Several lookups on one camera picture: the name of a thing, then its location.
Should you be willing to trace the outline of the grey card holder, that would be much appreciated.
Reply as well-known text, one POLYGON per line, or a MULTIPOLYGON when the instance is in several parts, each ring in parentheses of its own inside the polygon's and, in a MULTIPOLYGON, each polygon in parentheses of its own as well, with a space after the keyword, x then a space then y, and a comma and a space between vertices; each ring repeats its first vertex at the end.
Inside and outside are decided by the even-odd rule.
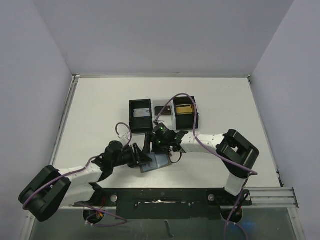
POLYGON ((147 154, 147 156, 151 159, 151 161, 139 167, 142 174, 172 165, 168 154, 155 154, 152 152, 147 154))

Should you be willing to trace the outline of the black white sorting tray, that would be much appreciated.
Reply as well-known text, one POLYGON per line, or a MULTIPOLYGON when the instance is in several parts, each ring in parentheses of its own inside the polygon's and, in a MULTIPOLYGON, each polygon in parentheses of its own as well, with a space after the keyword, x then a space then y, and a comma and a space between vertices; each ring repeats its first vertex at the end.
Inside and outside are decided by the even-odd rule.
POLYGON ((199 114, 195 112, 195 97, 180 95, 173 100, 165 98, 135 99, 129 101, 129 127, 132 133, 151 132, 156 123, 163 123, 174 131, 199 128, 199 114))

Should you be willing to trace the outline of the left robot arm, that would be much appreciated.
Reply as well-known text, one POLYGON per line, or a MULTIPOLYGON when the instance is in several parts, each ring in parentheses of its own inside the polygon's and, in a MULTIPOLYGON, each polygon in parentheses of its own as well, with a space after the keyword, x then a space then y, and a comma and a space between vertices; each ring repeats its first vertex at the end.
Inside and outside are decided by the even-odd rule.
POLYGON ((51 218, 59 208, 77 202, 95 206, 102 199, 99 182, 110 177, 116 167, 136 168, 150 163, 150 152, 149 145, 139 148, 136 143, 123 146, 119 141, 111 141, 103 153, 91 157, 84 166, 45 166, 20 193, 18 201, 39 222, 51 218))

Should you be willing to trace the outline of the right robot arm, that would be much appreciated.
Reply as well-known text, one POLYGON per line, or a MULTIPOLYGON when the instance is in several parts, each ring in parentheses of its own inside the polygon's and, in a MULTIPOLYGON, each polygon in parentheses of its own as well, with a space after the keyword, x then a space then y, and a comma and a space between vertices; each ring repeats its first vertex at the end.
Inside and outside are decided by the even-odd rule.
POLYGON ((253 166, 260 155, 259 150, 234 129, 223 134, 201 134, 187 130, 170 130, 163 123, 159 123, 152 132, 145 134, 144 145, 152 146, 152 151, 157 154, 206 153, 221 159, 229 171, 222 197, 230 205, 239 201, 240 192, 249 177, 258 174, 253 170, 253 166))

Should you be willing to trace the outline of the black card in tray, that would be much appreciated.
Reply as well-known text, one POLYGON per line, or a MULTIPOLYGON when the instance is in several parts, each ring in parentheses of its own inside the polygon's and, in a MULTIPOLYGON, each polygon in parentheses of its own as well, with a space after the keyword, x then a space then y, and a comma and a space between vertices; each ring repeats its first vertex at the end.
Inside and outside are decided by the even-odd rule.
POLYGON ((154 107, 154 114, 158 116, 161 114, 161 116, 170 116, 172 114, 172 108, 167 105, 164 109, 164 106, 155 106, 154 107))

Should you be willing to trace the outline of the gold card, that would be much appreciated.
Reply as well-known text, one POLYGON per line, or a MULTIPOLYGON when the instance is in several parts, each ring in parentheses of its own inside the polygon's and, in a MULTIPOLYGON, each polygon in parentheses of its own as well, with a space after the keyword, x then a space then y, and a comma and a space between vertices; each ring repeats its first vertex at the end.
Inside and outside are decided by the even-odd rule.
POLYGON ((194 112, 191 104, 181 104, 176 106, 177 115, 190 115, 194 112))

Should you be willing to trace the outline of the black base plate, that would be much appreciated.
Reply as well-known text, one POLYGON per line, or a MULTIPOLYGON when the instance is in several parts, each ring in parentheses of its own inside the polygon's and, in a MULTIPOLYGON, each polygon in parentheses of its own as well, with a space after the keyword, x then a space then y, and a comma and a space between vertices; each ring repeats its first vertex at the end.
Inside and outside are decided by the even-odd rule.
POLYGON ((95 201, 75 203, 84 218, 101 207, 118 220, 219 220, 251 205, 248 190, 233 196, 223 188, 101 188, 95 201))

